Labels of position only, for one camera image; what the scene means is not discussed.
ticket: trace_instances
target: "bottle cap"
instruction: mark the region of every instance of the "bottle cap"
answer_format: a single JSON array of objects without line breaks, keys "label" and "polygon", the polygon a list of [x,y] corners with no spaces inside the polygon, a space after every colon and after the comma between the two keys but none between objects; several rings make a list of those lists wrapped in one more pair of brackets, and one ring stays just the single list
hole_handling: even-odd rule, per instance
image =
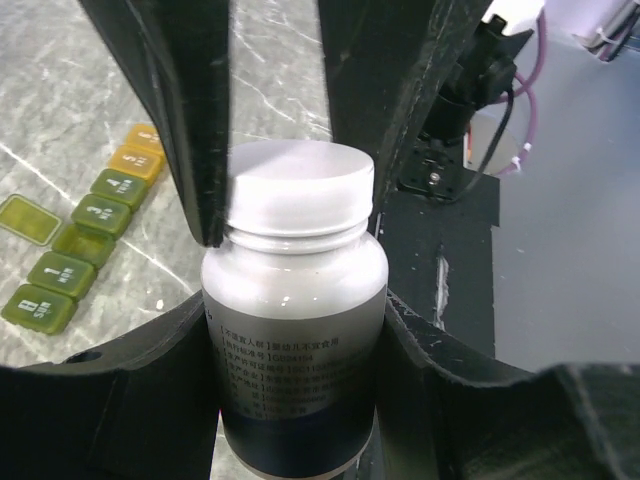
[{"label": "bottle cap", "polygon": [[313,140],[245,143],[229,157],[229,226],[274,237],[327,235],[365,221],[373,208],[373,160]]}]

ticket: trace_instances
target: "marble tabletop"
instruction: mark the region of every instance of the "marble tabletop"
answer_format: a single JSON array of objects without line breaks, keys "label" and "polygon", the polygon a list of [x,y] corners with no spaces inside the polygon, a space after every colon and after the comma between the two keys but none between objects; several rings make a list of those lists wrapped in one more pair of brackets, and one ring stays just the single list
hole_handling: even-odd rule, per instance
[{"label": "marble tabletop", "polygon": [[[314,0],[238,0],[232,35],[232,141],[329,139]],[[0,8],[0,200],[19,193],[68,220],[131,127],[149,122],[80,6],[17,0]],[[160,176],[65,332],[0,321],[0,363],[59,362],[122,335],[199,289],[203,250],[173,181]],[[0,229],[0,305],[47,247]],[[213,475],[256,478],[220,432]]]}]

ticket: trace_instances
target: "white robot part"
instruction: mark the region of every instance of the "white robot part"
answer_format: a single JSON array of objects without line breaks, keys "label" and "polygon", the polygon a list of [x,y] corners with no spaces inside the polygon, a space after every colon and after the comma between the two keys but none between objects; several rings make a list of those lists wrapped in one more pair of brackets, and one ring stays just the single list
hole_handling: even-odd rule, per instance
[{"label": "white robot part", "polygon": [[498,15],[507,22],[502,34],[510,37],[535,28],[544,2],[545,0],[493,0],[482,21],[489,23],[494,15]]}]

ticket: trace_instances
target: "bottle neck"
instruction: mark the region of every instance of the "bottle neck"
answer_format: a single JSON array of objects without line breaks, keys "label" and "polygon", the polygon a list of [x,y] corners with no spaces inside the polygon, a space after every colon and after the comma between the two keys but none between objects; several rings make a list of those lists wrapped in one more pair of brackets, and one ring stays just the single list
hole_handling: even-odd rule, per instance
[{"label": "bottle neck", "polygon": [[277,255],[309,255],[345,247],[367,231],[365,220],[347,230],[314,237],[268,237],[229,228],[227,238],[235,245],[261,253]]}]

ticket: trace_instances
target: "white bottle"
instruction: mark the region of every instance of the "white bottle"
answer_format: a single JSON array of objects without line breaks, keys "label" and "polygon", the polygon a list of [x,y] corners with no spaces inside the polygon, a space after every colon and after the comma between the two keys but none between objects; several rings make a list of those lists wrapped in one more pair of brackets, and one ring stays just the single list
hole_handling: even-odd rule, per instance
[{"label": "white bottle", "polygon": [[265,479],[330,479],[366,447],[388,264],[366,232],[373,161],[351,147],[235,147],[226,239],[202,287],[227,440]]}]

